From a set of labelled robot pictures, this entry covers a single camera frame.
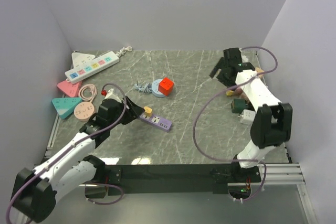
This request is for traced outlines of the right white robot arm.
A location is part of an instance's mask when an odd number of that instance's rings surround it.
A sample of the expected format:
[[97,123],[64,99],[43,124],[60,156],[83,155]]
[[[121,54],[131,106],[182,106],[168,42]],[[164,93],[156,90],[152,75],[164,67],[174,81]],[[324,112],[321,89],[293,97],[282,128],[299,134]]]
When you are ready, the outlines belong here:
[[270,151],[289,141],[292,127],[293,108],[289,103],[282,103],[263,83],[258,72],[250,62],[243,62],[243,50],[229,48],[215,65],[210,77],[234,90],[241,89],[255,111],[255,118],[250,127],[250,141],[234,157],[230,175],[241,182],[251,168]]

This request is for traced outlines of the purple power strip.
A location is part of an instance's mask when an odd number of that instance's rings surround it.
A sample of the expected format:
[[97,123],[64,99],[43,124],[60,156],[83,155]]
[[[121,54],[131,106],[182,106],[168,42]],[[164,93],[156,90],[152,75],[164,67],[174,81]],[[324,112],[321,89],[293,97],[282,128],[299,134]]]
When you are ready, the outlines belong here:
[[157,127],[158,129],[168,132],[172,128],[173,123],[161,116],[153,114],[152,116],[147,116],[142,114],[139,119],[149,125]]

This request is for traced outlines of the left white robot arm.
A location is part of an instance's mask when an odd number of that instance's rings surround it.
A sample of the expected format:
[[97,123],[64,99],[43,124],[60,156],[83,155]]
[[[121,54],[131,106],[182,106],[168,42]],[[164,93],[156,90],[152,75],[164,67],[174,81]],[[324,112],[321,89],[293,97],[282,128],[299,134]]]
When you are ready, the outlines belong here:
[[75,137],[53,157],[16,176],[9,208],[36,223],[45,220],[57,202],[78,185],[104,179],[104,162],[90,155],[118,124],[126,125],[144,112],[129,98],[105,98]]

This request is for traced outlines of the orange plug adapter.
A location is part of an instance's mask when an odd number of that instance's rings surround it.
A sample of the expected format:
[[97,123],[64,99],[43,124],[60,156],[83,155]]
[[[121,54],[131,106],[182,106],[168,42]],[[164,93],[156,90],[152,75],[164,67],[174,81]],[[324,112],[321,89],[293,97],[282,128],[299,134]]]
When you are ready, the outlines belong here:
[[229,96],[232,96],[233,95],[233,91],[232,90],[228,90],[227,92],[226,92],[226,95],[229,97]]
[[148,107],[148,106],[144,106],[144,115],[145,116],[148,116],[148,117],[151,117],[152,114],[153,114],[153,109],[151,107]]

